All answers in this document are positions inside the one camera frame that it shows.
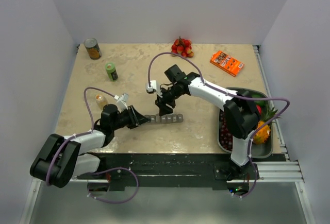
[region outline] beige table surface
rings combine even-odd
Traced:
[[[80,45],[69,86],[65,94],[56,132],[61,135],[81,133],[90,129],[83,91],[97,87],[115,95],[129,94],[127,104],[133,105],[143,115],[156,114],[156,94],[147,94],[147,69],[158,53],[171,50],[171,44],[100,44],[102,57],[91,60],[84,45]],[[265,93],[265,86],[251,45],[242,44],[192,44],[195,56],[192,61],[200,67],[206,80],[222,87],[241,87]],[[244,69],[233,77],[209,61],[214,52],[223,50],[245,63]],[[118,80],[111,82],[105,64],[116,65]],[[164,71],[177,64],[186,74],[196,70],[178,57],[163,55],[157,58],[151,69],[151,80],[169,83]],[[89,90],[87,98],[94,119],[101,110],[95,103],[98,91]],[[109,103],[114,99],[106,96]],[[176,101],[174,113],[181,113],[180,124],[143,125],[133,130],[115,131],[111,143],[95,152],[134,153],[224,153],[217,143],[218,108],[205,100],[184,95]],[[273,153],[281,153],[277,134],[274,136]]]

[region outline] bunch of red fruit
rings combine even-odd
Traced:
[[[191,41],[182,39],[181,37],[175,40],[172,45],[172,52],[181,54],[181,56],[188,58],[192,58],[194,56],[194,53],[191,50]]]

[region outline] metal frame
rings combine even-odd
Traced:
[[[262,79],[264,81],[267,95],[271,96],[269,86],[267,83],[266,75],[262,67],[262,62],[261,62],[261,57],[259,54],[259,47],[258,46],[253,46],[256,59],[259,65],[259,69],[261,72]],[[275,121],[275,128],[276,131],[279,135],[279,142],[280,142],[280,147],[282,150],[282,153],[284,153],[285,158],[287,161],[285,162],[255,162],[258,166],[259,170],[259,175],[260,179],[258,180],[258,183],[261,182],[295,182],[297,193],[299,195],[300,203],[302,205],[302,209],[305,215],[306,222],[308,224],[314,224],[315,218],[311,210],[311,205],[309,203],[309,200],[306,195],[305,191],[305,185],[304,185],[304,179],[303,175],[300,170],[300,166],[298,161],[296,162],[291,162],[288,156],[288,151],[286,148],[286,145],[284,143],[283,135],[281,132],[280,125],[278,123],[278,120]],[[93,183],[101,183],[101,182],[106,182],[106,180],[79,180],[76,178],[73,178],[70,182],[93,182]],[[37,196],[39,193],[39,189],[41,186],[40,180],[33,179],[32,184],[30,187],[30,191],[26,200],[25,208],[21,217],[21,224],[26,224],[30,223],[33,209],[37,200]],[[240,183],[242,182],[241,180],[233,180],[231,183]]]

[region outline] pineapple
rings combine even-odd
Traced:
[[[267,105],[266,110],[261,114],[261,120],[258,123],[258,128],[263,125],[265,122],[270,120],[275,114],[277,110],[275,108],[270,109]],[[255,136],[253,137],[254,144],[262,144],[265,143],[267,138],[270,136],[270,126],[266,125],[261,130],[259,130]]]

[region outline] gray floor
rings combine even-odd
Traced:
[[[129,203],[113,205],[87,198],[86,183],[41,186],[31,223],[306,223],[294,183],[258,183],[247,198],[208,188],[140,188]],[[134,191],[112,192],[123,199]]]

